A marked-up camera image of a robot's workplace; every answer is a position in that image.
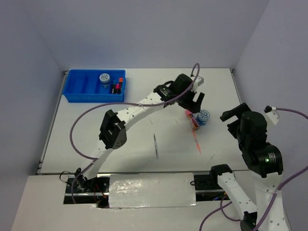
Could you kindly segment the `blue ink pen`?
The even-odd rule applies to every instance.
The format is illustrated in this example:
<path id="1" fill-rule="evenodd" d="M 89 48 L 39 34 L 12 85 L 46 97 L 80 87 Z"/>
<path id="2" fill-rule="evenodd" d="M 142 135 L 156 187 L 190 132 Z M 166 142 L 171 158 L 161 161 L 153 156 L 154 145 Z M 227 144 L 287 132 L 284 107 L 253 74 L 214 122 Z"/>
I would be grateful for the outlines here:
<path id="1" fill-rule="evenodd" d="M 157 140 L 156 140 L 155 134 L 154 134 L 154 148 L 155 148 L 156 158 L 158 159 L 158 146 L 157 146 Z"/>

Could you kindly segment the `blue cap highlighter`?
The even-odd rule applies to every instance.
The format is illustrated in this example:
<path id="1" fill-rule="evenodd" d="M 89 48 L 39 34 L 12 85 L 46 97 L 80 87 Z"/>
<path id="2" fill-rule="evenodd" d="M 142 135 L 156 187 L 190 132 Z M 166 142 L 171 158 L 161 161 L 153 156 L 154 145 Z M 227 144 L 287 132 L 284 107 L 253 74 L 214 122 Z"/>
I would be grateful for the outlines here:
<path id="1" fill-rule="evenodd" d="M 116 88 L 116 84 L 112 84 L 111 94 L 114 94 L 115 88 Z"/>

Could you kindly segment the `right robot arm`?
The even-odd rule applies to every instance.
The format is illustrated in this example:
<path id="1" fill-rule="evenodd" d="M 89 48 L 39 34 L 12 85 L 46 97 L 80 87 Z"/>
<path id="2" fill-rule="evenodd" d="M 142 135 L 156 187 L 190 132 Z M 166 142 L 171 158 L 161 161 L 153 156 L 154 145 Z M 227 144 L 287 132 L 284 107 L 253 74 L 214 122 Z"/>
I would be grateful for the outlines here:
<path id="1" fill-rule="evenodd" d="M 221 121 L 233 116 L 237 120 L 228 124 L 228 131 L 238 141 L 239 150 L 255 188 L 256 201 L 244 192 L 227 164 L 211 167 L 209 183 L 222 188 L 240 217 L 243 231 L 288 231 L 282 193 L 283 162 L 280 150 L 267 142 L 267 129 L 276 125 L 279 115 L 270 109 L 266 113 L 252 111 L 247 104 L 222 113 Z"/>

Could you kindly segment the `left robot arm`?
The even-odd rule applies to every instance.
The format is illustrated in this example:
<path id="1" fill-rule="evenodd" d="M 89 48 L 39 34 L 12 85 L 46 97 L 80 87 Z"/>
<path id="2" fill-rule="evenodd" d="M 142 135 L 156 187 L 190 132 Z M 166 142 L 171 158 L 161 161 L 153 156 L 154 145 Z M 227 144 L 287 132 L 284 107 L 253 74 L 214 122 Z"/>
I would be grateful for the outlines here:
<path id="1" fill-rule="evenodd" d="M 204 93 L 200 93 L 196 101 L 193 99 L 197 88 L 203 83 L 204 79 L 200 76 L 191 78 L 180 74 L 176 80 L 158 85 L 140 102 L 129 103 L 127 108 L 118 112 L 108 110 L 100 127 L 97 146 L 88 156 L 89 165 L 75 172 L 74 183 L 77 187 L 83 192 L 93 189 L 95 178 L 107 157 L 126 143 L 127 131 L 143 118 L 175 103 L 192 113 L 200 112 Z"/>

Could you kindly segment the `blue white round tub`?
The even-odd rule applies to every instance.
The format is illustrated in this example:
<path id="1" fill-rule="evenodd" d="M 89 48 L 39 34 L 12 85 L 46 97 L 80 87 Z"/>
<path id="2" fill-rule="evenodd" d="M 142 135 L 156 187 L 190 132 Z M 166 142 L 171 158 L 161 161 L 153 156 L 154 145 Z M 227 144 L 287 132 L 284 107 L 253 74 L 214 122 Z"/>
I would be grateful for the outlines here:
<path id="1" fill-rule="evenodd" d="M 110 85 L 110 81 L 111 81 L 111 77 L 108 73 L 102 73 L 100 76 L 99 76 L 99 81 L 101 83 L 101 85 L 107 89 L 109 88 L 109 85 Z"/>

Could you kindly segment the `orange cap highlighter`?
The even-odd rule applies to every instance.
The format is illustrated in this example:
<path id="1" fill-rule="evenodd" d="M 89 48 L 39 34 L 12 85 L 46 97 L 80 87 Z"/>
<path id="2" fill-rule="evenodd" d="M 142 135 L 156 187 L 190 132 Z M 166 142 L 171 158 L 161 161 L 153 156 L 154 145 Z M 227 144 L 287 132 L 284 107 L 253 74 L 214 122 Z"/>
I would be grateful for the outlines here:
<path id="1" fill-rule="evenodd" d="M 120 91 L 122 91 L 123 80 L 124 79 L 122 77 L 119 78 Z"/>

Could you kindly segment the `pink cap highlighter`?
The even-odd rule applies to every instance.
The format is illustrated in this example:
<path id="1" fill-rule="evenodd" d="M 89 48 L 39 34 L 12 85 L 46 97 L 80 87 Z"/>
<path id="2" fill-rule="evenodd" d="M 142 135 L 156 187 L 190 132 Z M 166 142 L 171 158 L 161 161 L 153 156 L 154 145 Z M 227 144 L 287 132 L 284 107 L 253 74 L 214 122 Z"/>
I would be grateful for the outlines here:
<path id="1" fill-rule="evenodd" d="M 115 85 L 114 94 L 119 94 L 120 92 L 121 92 L 120 84 L 116 84 L 116 85 Z"/>

